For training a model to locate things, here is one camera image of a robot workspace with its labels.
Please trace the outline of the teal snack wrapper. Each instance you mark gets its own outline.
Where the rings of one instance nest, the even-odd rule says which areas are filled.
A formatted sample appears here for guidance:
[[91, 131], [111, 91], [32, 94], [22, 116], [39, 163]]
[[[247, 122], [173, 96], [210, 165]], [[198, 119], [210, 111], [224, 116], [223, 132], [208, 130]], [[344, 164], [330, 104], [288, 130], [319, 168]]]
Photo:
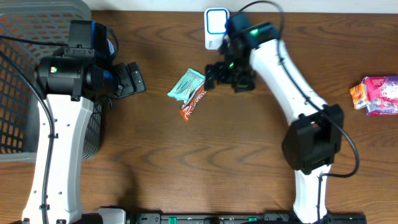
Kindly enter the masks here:
[[177, 84], [167, 93], [167, 96], [187, 103], [204, 81], [204, 75], [189, 68]]

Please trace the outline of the orange tissue pack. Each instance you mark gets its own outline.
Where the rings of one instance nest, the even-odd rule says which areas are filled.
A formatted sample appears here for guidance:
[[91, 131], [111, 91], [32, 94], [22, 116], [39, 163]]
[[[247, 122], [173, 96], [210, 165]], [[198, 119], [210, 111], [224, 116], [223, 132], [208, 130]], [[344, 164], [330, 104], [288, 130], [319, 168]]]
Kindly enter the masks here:
[[369, 104], [366, 85], [360, 83], [349, 89], [354, 109], [360, 110]]

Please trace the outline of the orange brown snack bag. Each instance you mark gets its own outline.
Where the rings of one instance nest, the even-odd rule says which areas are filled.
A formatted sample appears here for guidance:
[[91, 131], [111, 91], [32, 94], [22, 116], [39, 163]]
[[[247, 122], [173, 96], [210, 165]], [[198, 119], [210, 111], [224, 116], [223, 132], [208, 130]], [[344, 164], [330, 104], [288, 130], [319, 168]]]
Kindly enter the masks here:
[[193, 95], [190, 97], [189, 101], [185, 103], [181, 108], [180, 108], [180, 115], [185, 121], [188, 121], [196, 108], [198, 102], [204, 97], [206, 94], [205, 91], [205, 83], [203, 82], [193, 93]]

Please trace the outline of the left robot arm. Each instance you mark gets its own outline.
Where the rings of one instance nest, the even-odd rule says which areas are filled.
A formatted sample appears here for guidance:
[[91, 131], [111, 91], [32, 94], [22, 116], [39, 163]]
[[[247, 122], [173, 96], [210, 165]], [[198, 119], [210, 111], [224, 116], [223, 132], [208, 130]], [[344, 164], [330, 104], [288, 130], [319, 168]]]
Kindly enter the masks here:
[[23, 223], [131, 222], [128, 211], [120, 207], [84, 212], [80, 198], [83, 148], [95, 106], [146, 89], [137, 63], [114, 64], [118, 48], [110, 28], [73, 20], [68, 43], [36, 66], [40, 128]]

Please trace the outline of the red purple pad package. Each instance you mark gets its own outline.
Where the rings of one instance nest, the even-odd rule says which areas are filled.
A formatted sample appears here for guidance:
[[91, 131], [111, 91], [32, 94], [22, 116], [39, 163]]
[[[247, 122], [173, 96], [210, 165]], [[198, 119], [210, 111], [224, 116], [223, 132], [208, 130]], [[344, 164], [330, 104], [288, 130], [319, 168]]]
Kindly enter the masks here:
[[368, 105], [365, 107], [369, 116], [397, 114], [397, 75], [364, 77]]

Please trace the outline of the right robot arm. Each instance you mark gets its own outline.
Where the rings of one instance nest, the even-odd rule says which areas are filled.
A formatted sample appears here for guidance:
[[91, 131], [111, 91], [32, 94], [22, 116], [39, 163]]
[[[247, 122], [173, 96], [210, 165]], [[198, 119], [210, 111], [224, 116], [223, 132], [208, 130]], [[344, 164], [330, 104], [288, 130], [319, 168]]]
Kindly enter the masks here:
[[223, 61], [205, 67], [204, 89], [230, 84], [235, 92], [253, 91], [265, 81], [289, 126], [282, 141], [285, 160], [295, 172], [293, 211], [301, 223], [318, 223], [327, 214], [325, 181], [341, 149], [343, 111], [328, 105], [307, 83], [282, 40], [282, 27], [251, 24], [247, 15], [225, 9], [205, 12], [205, 47]]

